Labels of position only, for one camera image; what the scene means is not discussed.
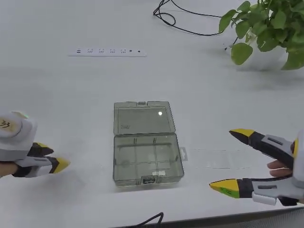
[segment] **human hand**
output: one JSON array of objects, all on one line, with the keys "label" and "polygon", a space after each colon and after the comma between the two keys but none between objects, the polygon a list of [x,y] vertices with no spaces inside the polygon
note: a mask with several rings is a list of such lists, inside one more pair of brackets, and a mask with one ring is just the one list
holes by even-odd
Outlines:
[{"label": "human hand", "polygon": [[[269,173],[273,177],[283,177],[292,174],[292,170],[286,168],[286,166],[278,160],[268,163],[267,167],[271,169]],[[299,200],[299,202],[304,204],[304,199]]]},{"label": "human hand", "polygon": [[18,166],[12,162],[0,162],[0,177],[14,174],[17,172]]}]

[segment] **clear plastic tray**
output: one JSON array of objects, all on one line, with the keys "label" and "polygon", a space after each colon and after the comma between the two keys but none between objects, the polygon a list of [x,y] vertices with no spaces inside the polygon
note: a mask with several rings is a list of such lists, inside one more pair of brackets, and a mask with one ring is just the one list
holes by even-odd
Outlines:
[{"label": "clear plastic tray", "polygon": [[117,186],[177,183],[183,166],[168,102],[114,104]]}]

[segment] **power outlet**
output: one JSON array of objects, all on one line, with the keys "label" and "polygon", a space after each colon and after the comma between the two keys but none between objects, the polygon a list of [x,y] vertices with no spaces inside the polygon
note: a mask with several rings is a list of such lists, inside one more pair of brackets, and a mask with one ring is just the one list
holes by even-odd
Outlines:
[{"label": "power outlet", "polygon": [[132,48],[78,48],[69,56],[91,57],[146,57],[147,54],[141,49]]}]

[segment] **white table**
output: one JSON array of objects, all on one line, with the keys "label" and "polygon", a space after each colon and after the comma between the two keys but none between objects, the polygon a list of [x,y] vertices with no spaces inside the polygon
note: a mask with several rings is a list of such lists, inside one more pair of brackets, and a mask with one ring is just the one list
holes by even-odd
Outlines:
[{"label": "white table", "polygon": [[[240,4],[176,2],[217,15]],[[152,17],[158,3],[1,2],[1,108],[34,117],[36,140],[53,147],[55,156],[71,160],[57,175],[1,179],[2,226],[105,228],[137,224],[161,211],[164,221],[174,221],[283,208],[229,198],[208,184],[269,176],[270,160],[228,131],[251,128],[294,139],[304,124],[303,72],[236,71],[224,54],[225,35],[199,37],[169,28]],[[165,8],[176,10],[172,5]],[[212,33],[218,28],[217,19],[172,13],[188,29]],[[74,48],[96,46],[142,48],[148,56],[67,56]],[[114,102],[149,100],[171,104],[180,146],[188,152],[185,177],[171,188],[119,190],[112,180]],[[249,155],[243,160],[250,167],[200,167],[210,159],[210,150],[245,151]]]}]

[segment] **label sticker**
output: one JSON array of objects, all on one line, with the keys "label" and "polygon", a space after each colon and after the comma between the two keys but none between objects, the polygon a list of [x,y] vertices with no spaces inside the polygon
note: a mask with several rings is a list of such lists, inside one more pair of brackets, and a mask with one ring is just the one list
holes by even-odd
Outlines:
[{"label": "label sticker", "polygon": [[0,117],[0,130],[13,133],[16,130],[16,123],[7,118]]}]

